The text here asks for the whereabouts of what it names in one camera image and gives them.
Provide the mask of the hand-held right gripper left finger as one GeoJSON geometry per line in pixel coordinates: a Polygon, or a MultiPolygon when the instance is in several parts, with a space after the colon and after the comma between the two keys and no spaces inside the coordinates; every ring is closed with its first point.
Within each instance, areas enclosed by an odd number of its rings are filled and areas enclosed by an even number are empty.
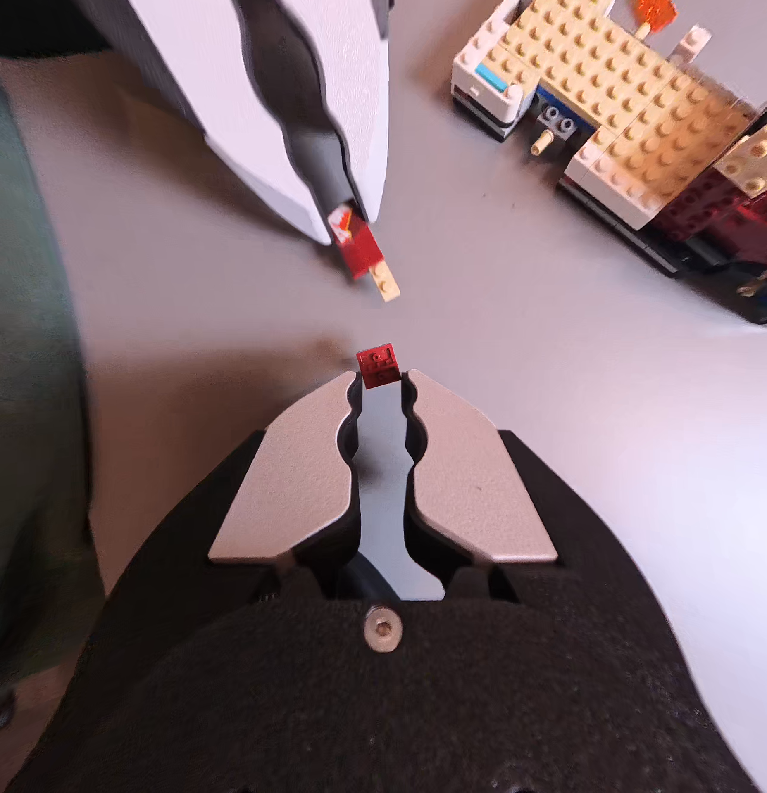
{"type": "Polygon", "coordinates": [[[358,386],[358,373],[344,372],[270,423],[210,547],[210,561],[281,565],[349,511],[353,475],[340,432],[357,415],[352,394],[358,386]]]}

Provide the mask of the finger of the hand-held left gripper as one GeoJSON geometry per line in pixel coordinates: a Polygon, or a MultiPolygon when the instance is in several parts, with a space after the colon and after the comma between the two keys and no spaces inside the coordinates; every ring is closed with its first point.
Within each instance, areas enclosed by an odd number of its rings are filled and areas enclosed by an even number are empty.
{"type": "Polygon", "coordinates": [[[284,1],[319,72],[322,107],[364,218],[379,217],[388,165],[391,2],[284,1]]]}
{"type": "Polygon", "coordinates": [[[321,245],[331,242],[279,121],[252,80],[249,30],[237,2],[131,1],[210,149],[267,207],[321,245]]]}

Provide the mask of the black padded cushion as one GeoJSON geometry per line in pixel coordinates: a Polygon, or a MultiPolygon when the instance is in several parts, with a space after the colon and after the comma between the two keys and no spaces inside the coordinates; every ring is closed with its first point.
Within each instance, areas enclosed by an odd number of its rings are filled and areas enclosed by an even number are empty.
{"type": "Polygon", "coordinates": [[[44,59],[111,45],[72,1],[0,1],[0,56],[44,59]]]}
{"type": "Polygon", "coordinates": [[[335,597],[387,606],[401,603],[387,579],[361,552],[356,552],[338,571],[335,597]]]}

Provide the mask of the dark red curved slope brick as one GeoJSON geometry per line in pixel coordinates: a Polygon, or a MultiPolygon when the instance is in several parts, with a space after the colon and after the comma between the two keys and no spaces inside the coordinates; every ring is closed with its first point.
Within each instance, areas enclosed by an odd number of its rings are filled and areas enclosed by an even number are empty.
{"type": "Polygon", "coordinates": [[[341,257],[354,280],[369,273],[369,268],[380,260],[385,260],[369,225],[355,245],[339,247],[341,257]]]}

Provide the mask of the grey desk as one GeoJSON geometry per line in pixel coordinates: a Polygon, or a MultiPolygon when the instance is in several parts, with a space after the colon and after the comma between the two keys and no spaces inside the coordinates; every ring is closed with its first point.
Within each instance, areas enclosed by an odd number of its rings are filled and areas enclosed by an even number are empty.
{"type": "Polygon", "coordinates": [[[521,135],[455,111],[452,59],[495,5],[391,12],[389,304],[138,103],[118,56],[0,57],[78,316],[102,579],[250,432],[389,342],[604,519],[767,791],[767,328],[646,265],[521,135]]]}

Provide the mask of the small dark red brick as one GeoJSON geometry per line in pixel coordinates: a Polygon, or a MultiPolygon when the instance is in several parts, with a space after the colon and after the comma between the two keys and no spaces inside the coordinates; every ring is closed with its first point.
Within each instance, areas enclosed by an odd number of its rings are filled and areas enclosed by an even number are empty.
{"type": "Polygon", "coordinates": [[[367,390],[389,385],[401,380],[401,372],[390,343],[356,353],[359,371],[367,390]]]}

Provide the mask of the orange transparent studded brick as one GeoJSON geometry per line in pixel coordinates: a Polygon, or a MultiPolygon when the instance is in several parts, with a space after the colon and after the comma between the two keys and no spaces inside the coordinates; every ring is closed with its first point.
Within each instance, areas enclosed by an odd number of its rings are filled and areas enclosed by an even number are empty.
{"type": "Polygon", "coordinates": [[[639,32],[658,33],[671,25],[678,16],[673,1],[632,1],[639,32]]]}

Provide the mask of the tan and dark red brick model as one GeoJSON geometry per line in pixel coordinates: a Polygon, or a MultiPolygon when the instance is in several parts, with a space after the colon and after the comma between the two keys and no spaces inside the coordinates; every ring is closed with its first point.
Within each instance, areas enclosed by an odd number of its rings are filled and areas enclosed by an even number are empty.
{"type": "Polygon", "coordinates": [[[613,2],[500,2],[455,56],[450,93],[497,140],[531,121],[533,159],[668,278],[767,326],[767,107],[697,69],[710,32],[668,57],[613,2]]]}

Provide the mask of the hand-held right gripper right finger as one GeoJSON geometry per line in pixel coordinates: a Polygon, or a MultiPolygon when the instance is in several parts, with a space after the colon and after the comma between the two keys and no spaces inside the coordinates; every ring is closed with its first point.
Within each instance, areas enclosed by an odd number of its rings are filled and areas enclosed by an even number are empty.
{"type": "Polygon", "coordinates": [[[419,370],[403,374],[401,398],[416,526],[484,565],[557,561],[495,424],[419,370]]]}

